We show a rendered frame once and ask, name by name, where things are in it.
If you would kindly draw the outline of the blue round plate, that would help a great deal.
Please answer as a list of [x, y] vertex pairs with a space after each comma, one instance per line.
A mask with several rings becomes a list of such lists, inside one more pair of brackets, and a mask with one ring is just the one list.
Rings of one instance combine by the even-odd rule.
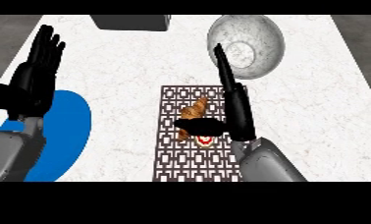
[[27, 182], [53, 182], [71, 168], [91, 131], [91, 111], [83, 96], [58, 90], [44, 118], [46, 148]]

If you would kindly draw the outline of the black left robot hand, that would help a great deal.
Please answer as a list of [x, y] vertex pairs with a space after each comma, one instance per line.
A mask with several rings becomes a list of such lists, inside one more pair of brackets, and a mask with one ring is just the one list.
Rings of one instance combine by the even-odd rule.
[[9, 84], [0, 84], [0, 110], [12, 121], [41, 117], [52, 106], [55, 79], [65, 42], [53, 27], [41, 25], [28, 60], [19, 64]]

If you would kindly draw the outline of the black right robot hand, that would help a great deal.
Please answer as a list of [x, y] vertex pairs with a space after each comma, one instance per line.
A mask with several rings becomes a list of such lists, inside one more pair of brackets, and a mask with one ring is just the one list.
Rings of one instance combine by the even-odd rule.
[[214, 48], [214, 53], [224, 86], [225, 120], [220, 121], [215, 118], [178, 119], [174, 126], [192, 136], [220, 137], [228, 133], [234, 141], [255, 140], [256, 132], [248, 93], [242, 83], [234, 80], [228, 57], [220, 44]]

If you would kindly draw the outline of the dark grey appliance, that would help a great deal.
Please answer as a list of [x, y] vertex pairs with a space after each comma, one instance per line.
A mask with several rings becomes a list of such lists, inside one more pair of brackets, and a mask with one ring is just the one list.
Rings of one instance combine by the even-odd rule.
[[168, 31], [170, 15], [91, 15], [99, 29]]

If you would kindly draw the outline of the brown croissant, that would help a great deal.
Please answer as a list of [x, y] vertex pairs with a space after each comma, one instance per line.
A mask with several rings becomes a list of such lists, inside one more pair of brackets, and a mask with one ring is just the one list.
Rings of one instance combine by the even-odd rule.
[[[202, 118], [206, 113], [206, 106], [208, 106], [208, 98], [202, 97], [192, 106], [187, 106], [181, 109], [181, 118], [183, 119], [195, 119]], [[178, 131], [178, 139], [187, 140], [190, 135], [186, 130]]]

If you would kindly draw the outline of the red and white cupcake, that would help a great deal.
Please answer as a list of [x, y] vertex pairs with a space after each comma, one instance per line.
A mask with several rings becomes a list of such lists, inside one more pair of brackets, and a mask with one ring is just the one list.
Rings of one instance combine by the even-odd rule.
[[214, 144], [214, 137], [196, 136], [196, 144], [202, 147], [211, 147]]

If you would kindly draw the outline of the grey marbled bowl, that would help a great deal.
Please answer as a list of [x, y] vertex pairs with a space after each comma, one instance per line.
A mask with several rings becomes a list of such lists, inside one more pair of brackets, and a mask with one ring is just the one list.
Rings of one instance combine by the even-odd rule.
[[268, 75], [281, 63], [286, 41], [281, 29], [264, 15], [223, 15], [208, 32], [208, 51], [218, 63], [215, 46], [221, 45], [237, 79]]

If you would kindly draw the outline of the brown patterned placemat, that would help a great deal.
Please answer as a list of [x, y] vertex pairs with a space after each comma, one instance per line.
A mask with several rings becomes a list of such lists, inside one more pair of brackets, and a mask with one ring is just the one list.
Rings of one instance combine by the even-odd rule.
[[155, 182], [240, 182], [239, 164], [231, 151], [230, 134], [215, 138], [211, 147], [196, 138], [178, 140], [174, 121], [181, 109], [208, 98], [206, 118], [225, 119], [224, 89], [220, 85], [164, 85], [161, 87], [158, 133], [155, 146]]

